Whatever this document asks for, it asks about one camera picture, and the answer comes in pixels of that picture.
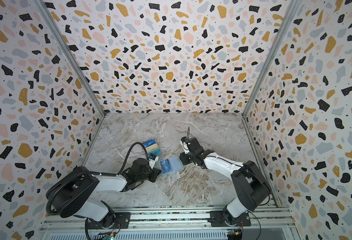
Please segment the green card holder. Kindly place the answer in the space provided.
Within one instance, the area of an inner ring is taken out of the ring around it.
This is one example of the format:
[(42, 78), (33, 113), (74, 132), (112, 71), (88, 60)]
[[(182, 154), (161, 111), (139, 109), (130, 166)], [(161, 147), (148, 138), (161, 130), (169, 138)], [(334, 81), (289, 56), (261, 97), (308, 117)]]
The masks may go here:
[[(169, 160), (172, 170), (166, 174), (162, 173), (162, 175), (169, 175), (169, 174), (173, 174), (176, 172), (181, 172), (184, 169), (184, 165), (183, 165), (182, 161), (179, 159), (179, 157), (171, 157), (171, 158), (164, 159), (164, 160)], [(160, 166), (160, 161), (157, 163), (157, 167), (162, 171), (161, 166)]]

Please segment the teal VIP credit card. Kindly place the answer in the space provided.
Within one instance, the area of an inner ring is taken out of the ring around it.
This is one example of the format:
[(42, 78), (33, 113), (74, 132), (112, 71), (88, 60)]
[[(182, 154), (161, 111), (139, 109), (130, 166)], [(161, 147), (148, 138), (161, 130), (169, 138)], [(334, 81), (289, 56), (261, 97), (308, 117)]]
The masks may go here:
[(162, 155), (162, 152), (159, 148), (154, 149), (153, 151), (151, 151), (151, 153), (156, 155), (157, 157), (160, 157)]

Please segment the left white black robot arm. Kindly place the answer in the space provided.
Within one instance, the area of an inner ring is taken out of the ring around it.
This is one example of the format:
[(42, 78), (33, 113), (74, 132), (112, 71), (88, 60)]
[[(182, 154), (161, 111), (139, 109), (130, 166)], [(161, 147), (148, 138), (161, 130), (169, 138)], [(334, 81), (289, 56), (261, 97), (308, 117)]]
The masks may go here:
[(132, 191), (145, 181), (154, 183), (161, 173), (161, 170), (154, 167), (152, 160), (143, 158), (136, 159), (131, 167), (120, 174), (77, 167), (48, 190), (46, 212), (50, 216), (76, 216), (96, 222), (113, 219), (113, 209), (103, 201), (92, 200), (92, 193)]

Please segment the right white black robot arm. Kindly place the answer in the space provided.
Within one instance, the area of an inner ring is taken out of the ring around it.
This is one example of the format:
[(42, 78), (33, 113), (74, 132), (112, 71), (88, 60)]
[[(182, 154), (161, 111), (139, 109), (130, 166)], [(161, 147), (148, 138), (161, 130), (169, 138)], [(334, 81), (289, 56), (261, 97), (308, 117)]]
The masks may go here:
[(181, 138), (181, 146), (184, 150), (180, 154), (183, 165), (193, 163), (232, 180), (237, 196), (223, 209), (224, 221), (229, 225), (234, 225), (240, 215), (255, 210), (270, 197), (270, 186), (254, 162), (235, 162), (212, 150), (204, 150), (195, 137)]

